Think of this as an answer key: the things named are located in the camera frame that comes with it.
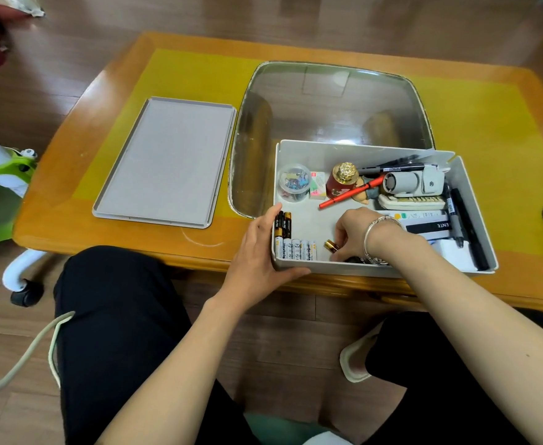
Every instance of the hand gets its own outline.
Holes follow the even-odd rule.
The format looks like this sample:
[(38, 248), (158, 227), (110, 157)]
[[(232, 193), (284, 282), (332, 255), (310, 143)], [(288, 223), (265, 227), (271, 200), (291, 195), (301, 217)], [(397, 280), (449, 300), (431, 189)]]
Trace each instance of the hand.
[[(345, 261), (351, 256), (364, 257), (364, 235), (368, 226), (381, 215), (368, 208), (348, 209), (335, 224), (335, 244), (340, 247), (332, 261)], [(372, 227), (366, 249), (373, 257), (385, 258), (388, 239), (405, 233), (395, 222), (383, 221)]]
[(242, 311), (259, 303), (282, 284), (311, 273), (304, 267), (276, 272), (272, 266), (272, 227), (280, 209), (282, 204), (278, 203), (251, 222), (226, 273), (219, 294)]

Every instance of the round plastic container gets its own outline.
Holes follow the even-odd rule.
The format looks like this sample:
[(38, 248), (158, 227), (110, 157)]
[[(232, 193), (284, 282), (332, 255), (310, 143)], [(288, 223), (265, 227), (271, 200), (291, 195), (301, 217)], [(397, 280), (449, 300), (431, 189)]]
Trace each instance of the round plastic container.
[(277, 193), (292, 203), (306, 198), (311, 188), (311, 171), (302, 164), (285, 165), (278, 172)]

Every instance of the chair wheel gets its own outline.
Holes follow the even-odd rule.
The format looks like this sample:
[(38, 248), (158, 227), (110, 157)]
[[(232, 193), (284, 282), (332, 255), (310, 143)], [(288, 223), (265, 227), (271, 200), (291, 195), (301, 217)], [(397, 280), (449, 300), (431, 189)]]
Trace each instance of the chair wheel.
[(43, 284), (25, 279), (27, 285), (20, 292), (12, 292), (10, 302), (16, 306), (29, 307), (36, 305), (43, 296)]

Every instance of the wooden table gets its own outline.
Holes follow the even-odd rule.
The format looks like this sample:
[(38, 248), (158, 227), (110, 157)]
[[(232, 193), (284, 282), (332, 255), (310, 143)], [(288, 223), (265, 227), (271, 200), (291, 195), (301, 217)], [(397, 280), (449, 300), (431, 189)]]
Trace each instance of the wooden table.
[[(543, 310), (543, 84), (530, 70), (344, 51), (299, 49), (149, 32), (111, 62), (63, 122), (35, 173), (15, 228), (29, 248), (74, 254), (107, 244), (221, 281), (249, 219), (223, 189), (205, 230), (99, 219), (91, 208), (149, 96), (240, 107), (255, 68), (268, 60), (330, 63), (403, 74), (424, 103), (436, 146), (467, 166), (500, 269), (475, 280), (501, 299)], [(310, 275), (287, 289), (374, 292), (408, 303), (405, 281)]]

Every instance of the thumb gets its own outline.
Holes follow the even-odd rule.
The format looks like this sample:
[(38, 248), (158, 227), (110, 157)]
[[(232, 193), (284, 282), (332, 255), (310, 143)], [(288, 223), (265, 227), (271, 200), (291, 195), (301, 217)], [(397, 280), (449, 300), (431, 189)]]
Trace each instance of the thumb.
[(349, 247), (348, 244), (346, 243), (346, 245), (343, 248), (340, 248), (335, 253), (333, 253), (329, 257), (329, 260), (333, 262), (343, 262), (348, 257), (352, 257), (355, 255), (356, 255), (356, 252), (351, 247)]
[(306, 267), (292, 267), (288, 270), (283, 270), (281, 272), (276, 272), (276, 277), (274, 283), (276, 284), (276, 289), (282, 284), (287, 282), (294, 281), (295, 279), (300, 278), (311, 273), (311, 269)]

